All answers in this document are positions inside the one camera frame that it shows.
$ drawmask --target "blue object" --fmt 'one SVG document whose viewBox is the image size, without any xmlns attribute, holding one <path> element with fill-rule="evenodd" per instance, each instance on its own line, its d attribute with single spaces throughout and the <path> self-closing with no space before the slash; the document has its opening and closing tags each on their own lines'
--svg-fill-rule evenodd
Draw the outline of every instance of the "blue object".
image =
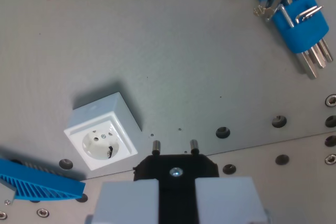
<svg viewBox="0 0 336 224">
<path fill-rule="evenodd" d="M 306 21 L 296 24 L 297 15 L 316 5 L 315 0 L 293 0 L 291 5 L 285 6 L 295 24 L 294 28 L 289 27 L 281 12 L 277 12 L 272 18 L 288 48 L 295 54 L 307 51 L 329 31 L 328 24 L 321 12 L 317 12 Z"/>
<path fill-rule="evenodd" d="M 42 172 L 0 158 L 0 179 L 17 188 L 15 199 L 63 200 L 81 198 L 85 183 Z"/>
</svg>

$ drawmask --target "mounting hole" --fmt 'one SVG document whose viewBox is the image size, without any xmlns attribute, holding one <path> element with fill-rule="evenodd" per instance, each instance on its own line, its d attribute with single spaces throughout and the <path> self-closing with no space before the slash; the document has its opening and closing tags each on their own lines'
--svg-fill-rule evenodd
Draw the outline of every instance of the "mounting hole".
<svg viewBox="0 0 336 224">
<path fill-rule="evenodd" d="M 289 162 L 289 156 L 282 154 L 277 156 L 277 158 L 275 159 L 275 163 L 277 165 L 286 165 Z"/>
<path fill-rule="evenodd" d="M 325 125 L 328 128 L 334 128 L 334 127 L 336 127 L 336 116 L 332 115 L 332 116 L 328 117 L 326 119 L 326 121 L 325 121 Z"/>
<path fill-rule="evenodd" d="M 74 166 L 74 164 L 72 163 L 72 161 L 69 160 L 69 159 L 66 159 L 66 158 L 62 159 L 58 164 L 64 170 L 70 170 Z"/>
<path fill-rule="evenodd" d="M 228 127 L 220 127 L 218 128 L 218 130 L 216 131 L 216 136 L 218 138 L 227 138 L 230 136 L 230 130 Z"/>
<path fill-rule="evenodd" d="M 237 171 L 237 168 L 235 165 L 228 164 L 223 167 L 223 173 L 226 175 L 231 175 Z"/>
<path fill-rule="evenodd" d="M 7 219 L 7 214 L 5 212 L 0 211 L 0 220 Z"/>
<path fill-rule="evenodd" d="M 336 106 L 336 94 L 331 94 L 330 96 L 328 96 L 325 100 L 325 104 L 328 107 Z"/>
<path fill-rule="evenodd" d="M 76 199 L 76 201 L 80 202 L 80 203 L 84 203 L 86 201 L 88 201 L 88 196 L 86 194 L 82 194 L 82 197 L 79 199 Z"/>
<path fill-rule="evenodd" d="M 333 164 L 336 163 L 336 155 L 331 154 L 331 155 L 327 156 L 324 161 L 327 165 L 333 165 Z"/>
<path fill-rule="evenodd" d="M 287 123 L 287 118 L 284 117 L 283 115 L 278 115 L 272 120 L 272 125 L 275 128 L 282 128 L 286 125 Z"/>
<path fill-rule="evenodd" d="M 334 146 L 336 146 L 336 136 L 328 136 L 327 139 L 325 140 L 324 144 L 327 147 L 334 147 Z"/>
<path fill-rule="evenodd" d="M 36 211 L 36 213 L 37 213 L 37 215 L 39 215 L 39 216 L 42 217 L 42 218 L 47 218 L 47 217 L 49 216 L 49 211 L 46 210 L 46 209 L 43 209 L 43 208 L 38 209 L 38 210 Z"/>
<path fill-rule="evenodd" d="M 11 159 L 10 161 L 12 161 L 13 163 L 22 165 L 22 162 L 21 162 L 20 160 L 17 160 L 17 159 Z"/>
</svg>

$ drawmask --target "white electrical outlet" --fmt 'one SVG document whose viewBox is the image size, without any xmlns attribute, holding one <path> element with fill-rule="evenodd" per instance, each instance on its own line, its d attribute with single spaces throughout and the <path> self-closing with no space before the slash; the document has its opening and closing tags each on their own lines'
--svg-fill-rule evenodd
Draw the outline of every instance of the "white electrical outlet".
<svg viewBox="0 0 336 224">
<path fill-rule="evenodd" d="M 73 110 L 64 130 L 90 170 L 137 154 L 141 130 L 120 93 Z"/>
</svg>

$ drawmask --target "metal key set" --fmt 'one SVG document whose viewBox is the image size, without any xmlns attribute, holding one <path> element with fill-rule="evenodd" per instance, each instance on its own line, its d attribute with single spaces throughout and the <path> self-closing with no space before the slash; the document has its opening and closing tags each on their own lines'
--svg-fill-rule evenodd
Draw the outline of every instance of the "metal key set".
<svg viewBox="0 0 336 224">
<path fill-rule="evenodd" d="M 254 8 L 256 16 L 275 22 L 310 79 L 318 77 L 315 64 L 322 69 L 326 62 L 333 61 L 323 38 L 329 27 L 321 13 L 322 8 L 315 0 L 260 0 Z"/>
</svg>

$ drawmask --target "metal plate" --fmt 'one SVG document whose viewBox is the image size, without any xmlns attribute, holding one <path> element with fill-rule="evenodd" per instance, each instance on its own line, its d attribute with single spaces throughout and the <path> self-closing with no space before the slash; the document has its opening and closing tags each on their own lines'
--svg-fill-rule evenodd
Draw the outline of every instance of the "metal plate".
<svg viewBox="0 0 336 224">
<path fill-rule="evenodd" d="M 221 177 L 253 178 L 261 202 L 273 218 L 273 224 L 333 224 L 336 164 L 326 165 L 324 159 L 329 154 L 335 154 L 336 147 L 324 145 L 324 140 L 328 136 L 330 134 L 316 135 L 216 154 L 209 158 L 218 164 Z M 289 156 L 290 161 L 287 165 L 279 166 L 275 163 L 276 157 L 280 154 Z M 225 175 L 221 170 L 227 164 L 234 164 L 237 172 Z M 132 179 L 133 172 L 125 172 L 86 180 L 85 194 L 88 195 L 86 203 L 64 200 L 35 204 L 15 200 L 12 206 L 3 204 L 0 210 L 8 214 L 7 224 L 23 222 L 90 224 L 102 183 Z M 36 211 L 40 208 L 50 212 L 47 219 L 37 216 Z"/>
<path fill-rule="evenodd" d="M 335 0 L 317 0 L 336 53 Z M 336 63 L 311 81 L 256 0 L 0 0 L 1 153 L 91 178 L 130 170 L 160 140 L 204 154 L 330 131 Z M 73 108 L 121 92 L 143 131 L 135 157 L 91 172 L 63 130 Z M 274 116 L 286 116 L 281 129 Z M 216 137 L 225 126 L 231 135 Z"/>
</svg>

